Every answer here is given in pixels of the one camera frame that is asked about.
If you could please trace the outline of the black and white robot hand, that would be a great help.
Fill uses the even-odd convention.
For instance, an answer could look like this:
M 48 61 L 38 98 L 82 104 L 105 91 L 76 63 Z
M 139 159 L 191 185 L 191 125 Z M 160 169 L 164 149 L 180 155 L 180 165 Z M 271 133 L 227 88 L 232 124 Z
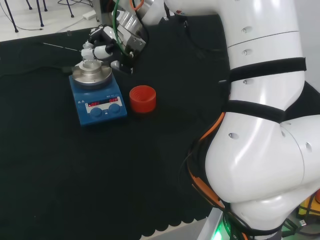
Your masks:
M 83 60 L 113 62 L 119 60 L 121 51 L 118 48 L 114 30 L 110 26 L 98 26 L 91 29 L 87 41 L 82 45 Z

